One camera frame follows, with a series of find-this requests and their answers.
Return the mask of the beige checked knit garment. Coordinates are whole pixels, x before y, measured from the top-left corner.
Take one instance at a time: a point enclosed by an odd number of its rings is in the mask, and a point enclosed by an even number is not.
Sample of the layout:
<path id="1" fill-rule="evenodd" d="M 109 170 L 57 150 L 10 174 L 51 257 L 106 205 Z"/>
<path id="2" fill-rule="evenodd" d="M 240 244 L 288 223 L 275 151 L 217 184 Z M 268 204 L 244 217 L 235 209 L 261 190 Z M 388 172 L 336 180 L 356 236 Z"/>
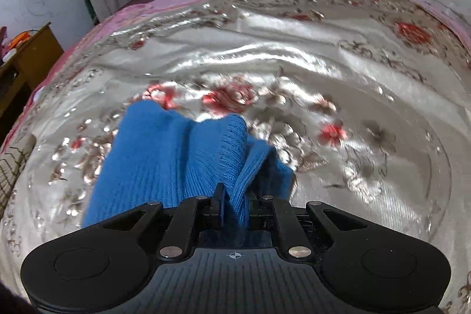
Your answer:
<path id="1" fill-rule="evenodd" d="M 14 185 L 24 170 L 26 163 L 36 144 L 34 135 L 26 135 L 22 139 L 10 142 L 1 153 L 0 160 L 0 214 L 5 213 L 8 201 L 12 196 Z"/>

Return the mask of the pink floral bag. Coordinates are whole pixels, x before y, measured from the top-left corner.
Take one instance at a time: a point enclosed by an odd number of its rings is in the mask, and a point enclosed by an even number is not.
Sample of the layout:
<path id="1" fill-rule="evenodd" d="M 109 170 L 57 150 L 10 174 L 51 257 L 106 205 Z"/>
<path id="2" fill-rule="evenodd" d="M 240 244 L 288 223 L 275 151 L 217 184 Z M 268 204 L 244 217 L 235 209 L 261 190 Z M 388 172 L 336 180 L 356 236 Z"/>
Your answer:
<path id="1" fill-rule="evenodd" d="M 7 42 L 7 27 L 2 26 L 0 28 L 0 59 L 6 55 L 8 48 L 8 42 Z"/>

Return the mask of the orange item on desk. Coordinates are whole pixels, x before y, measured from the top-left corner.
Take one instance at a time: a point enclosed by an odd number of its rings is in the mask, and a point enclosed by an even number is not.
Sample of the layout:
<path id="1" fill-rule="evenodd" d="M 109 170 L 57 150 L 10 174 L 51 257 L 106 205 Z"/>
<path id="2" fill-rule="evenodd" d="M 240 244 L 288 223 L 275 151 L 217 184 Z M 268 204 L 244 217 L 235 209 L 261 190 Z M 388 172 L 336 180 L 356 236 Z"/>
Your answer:
<path id="1" fill-rule="evenodd" d="M 32 34 L 29 30 L 21 32 L 10 41 L 8 45 L 8 49 L 13 49 L 17 47 L 18 45 L 21 45 L 22 43 L 28 41 L 31 38 L 31 36 Z"/>

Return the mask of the wooden desk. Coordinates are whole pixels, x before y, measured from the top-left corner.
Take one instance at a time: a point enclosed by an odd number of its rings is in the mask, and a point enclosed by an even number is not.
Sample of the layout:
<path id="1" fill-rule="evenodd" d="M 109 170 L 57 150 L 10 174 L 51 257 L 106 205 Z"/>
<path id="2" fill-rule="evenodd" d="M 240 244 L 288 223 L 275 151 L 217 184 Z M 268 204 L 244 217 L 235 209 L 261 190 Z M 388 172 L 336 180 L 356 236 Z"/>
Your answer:
<path id="1" fill-rule="evenodd" d="M 64 50 L 46 23 L 1 65 L 1 143 Z"/>

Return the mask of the blue striped knit sweater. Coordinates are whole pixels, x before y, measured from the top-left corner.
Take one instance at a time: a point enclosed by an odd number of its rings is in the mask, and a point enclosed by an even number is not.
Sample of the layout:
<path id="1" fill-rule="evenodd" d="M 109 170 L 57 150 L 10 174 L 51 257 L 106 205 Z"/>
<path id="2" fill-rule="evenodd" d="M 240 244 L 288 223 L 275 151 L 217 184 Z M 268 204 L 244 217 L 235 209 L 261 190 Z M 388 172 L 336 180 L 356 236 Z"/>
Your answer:
<path id="1" fill-rule="evenodd" d="M 287 199 L 294 172 L 276 149 L 248 134 L 234 114 L 196 122 L 151 100 L 130 105 L 82 218 L 87 227 L 147 202 L 177 207 L 185 198 L 226 194 L 231 244 L 248 225 L 248 195 Z"/>

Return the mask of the floral satin bedspread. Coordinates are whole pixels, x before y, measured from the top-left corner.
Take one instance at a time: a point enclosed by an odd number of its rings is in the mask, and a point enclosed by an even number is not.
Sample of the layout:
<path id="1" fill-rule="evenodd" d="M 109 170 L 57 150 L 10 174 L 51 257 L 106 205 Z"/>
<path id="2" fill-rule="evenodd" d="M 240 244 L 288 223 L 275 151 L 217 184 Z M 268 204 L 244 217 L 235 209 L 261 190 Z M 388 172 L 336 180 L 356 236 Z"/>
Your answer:
<path id="1" fill-rule="evenodd" d="M 1 216 L 1 281 L 77 230 L 126 108 L 235 113 L 321 200 L 449 259 L 445 313 L 470 311 L 470 36 L 415 0 L 156 0 L 65 53 L 10 142 L 36 144 Z"/>

